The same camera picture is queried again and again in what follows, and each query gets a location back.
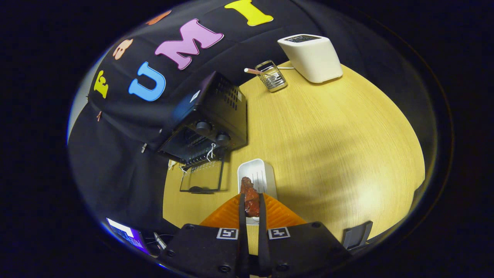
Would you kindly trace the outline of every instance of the straw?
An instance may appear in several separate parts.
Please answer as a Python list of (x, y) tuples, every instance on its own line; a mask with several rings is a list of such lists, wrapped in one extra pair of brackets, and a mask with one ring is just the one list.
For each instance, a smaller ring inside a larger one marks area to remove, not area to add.
[(269, 75), (269, 76), (273, 77), (271, 74), (267, 74), (267, 73), (264, 73), (264, 72), (259, 71), (259, 70), (245, 68), (244, 71), (247, 72), (247, 73), (260, 74), (260, 75)]

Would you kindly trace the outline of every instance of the letter m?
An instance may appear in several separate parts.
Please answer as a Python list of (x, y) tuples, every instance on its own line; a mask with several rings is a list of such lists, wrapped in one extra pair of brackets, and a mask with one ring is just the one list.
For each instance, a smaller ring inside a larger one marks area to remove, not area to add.
[(206, 49), (219, 42), (224, 36), (221, 33), (215, 33), (199, 24), (198, 19), (193, 19), (180, 27), (181, 41), (163, 42), (155, 51), (156, 55), (163, 54), (178, 64), (178, 69), (185, 69), (191, 62), (191, 57), (184, 57), (179, 53), (198, 55), (194, 40), (201, 43), (201, 48)]

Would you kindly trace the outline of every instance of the meat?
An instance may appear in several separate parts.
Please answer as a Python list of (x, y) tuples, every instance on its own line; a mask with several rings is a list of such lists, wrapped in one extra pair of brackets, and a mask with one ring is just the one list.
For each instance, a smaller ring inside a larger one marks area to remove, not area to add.
[(245, 210), (247, 217), (259, 217), (259, 194), (248, 177), (242, 178), (240, 193), (245, 194)]

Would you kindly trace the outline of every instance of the white tray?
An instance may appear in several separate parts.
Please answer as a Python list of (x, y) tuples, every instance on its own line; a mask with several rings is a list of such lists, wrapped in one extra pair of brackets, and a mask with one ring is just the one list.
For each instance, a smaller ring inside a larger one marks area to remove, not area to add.
[[(254, 189), (259, 193), (266, 193), (269, 196), (278, 199), (276, 194), (275, 175), (273, 167), (262, 159), (254, 159), (242, 163), (237, 170), (237, 179), (240, 187), (242, 186), (242, 178), (248, 177), (254, 184)], [(247, 225), (259, 225), (259, 217), (247, 217)]]

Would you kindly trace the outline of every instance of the monitor screen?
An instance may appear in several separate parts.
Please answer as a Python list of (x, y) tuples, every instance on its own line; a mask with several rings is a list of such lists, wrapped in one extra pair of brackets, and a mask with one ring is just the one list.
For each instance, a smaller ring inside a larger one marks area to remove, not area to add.
[(132, 245), (137, 247), (139, 250), (142, 252), (150, 255), (149, 251), (146, 248), (146, 243), (144, 242), (144, 239), (142, 238), (141, 232), (134, 230), (130, 227), (124, 226), (120, 223), (117, 223), (109, 218), (107, 218), (108, 223), (112, 227), (112, 231), (121, 237), (123, 237), (125, 240), (130, 242)]

